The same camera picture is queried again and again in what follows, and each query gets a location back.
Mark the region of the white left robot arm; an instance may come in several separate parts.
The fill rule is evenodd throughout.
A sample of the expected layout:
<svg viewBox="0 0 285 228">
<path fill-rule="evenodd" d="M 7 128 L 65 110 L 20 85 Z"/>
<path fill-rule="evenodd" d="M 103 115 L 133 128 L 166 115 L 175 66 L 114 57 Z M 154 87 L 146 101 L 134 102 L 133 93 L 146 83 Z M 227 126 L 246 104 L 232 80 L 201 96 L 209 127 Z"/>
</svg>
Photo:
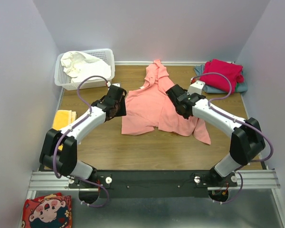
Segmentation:
<svg viewBox="0 0 285 228">
<path fill-rule="evenodd" d="M 50 129 L 41 150 L 40 164 L 56 171 L 58 176 L 74 176 L 86 187 L 97 181 L 97 169 L 77 159 L 77 145 L 97 126 L 115 117 L 125 116 L 126 90 L 111 85 L 101 99 L 88 104 L 88 110 L 60 130 Z"/>
</svg>

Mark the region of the pink t shirt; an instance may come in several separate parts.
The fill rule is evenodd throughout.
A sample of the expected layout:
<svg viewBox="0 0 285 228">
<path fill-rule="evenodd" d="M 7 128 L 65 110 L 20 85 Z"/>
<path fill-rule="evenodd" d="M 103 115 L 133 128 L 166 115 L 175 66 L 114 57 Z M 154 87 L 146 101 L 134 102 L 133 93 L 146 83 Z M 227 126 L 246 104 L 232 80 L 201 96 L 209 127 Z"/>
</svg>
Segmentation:
<svg viewBox="0 0 285 228">
<path fill-rule="evenodd" d="M 123 135 L 141 135 L 154 131 L 194 136 L 202 143 L 211 144 L 205 121 L 178 115 L 166 91 L 174 86 L 167 68 L 155 60 L 146 68 L 144 84 L 137 90 L 129 91 L 126 99 L 126 115 L 122 117 Z"/>
</svg>

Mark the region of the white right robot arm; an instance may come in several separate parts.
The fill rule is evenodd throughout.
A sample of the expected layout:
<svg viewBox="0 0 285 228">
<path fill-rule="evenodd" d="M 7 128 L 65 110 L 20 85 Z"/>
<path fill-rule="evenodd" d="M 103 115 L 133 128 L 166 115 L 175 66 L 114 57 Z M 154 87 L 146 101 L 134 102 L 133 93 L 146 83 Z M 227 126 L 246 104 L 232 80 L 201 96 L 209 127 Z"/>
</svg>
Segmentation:
<svg viewBox="0 0 285 228">
<path fill-rule="evenodd" d="M 166 94 L 177 114 L 185 119 L 191 116 L 203 119 L 230 138 L 229 154 L 201 177 L 206 183 L 220 186 L 230 173 L 246 166 L 264 150 L 264 136 L 256 119 L 234 116 L 212 105 L 204 95 L 189 93 L 179 85 L 171 87 Z"/>
</svg>

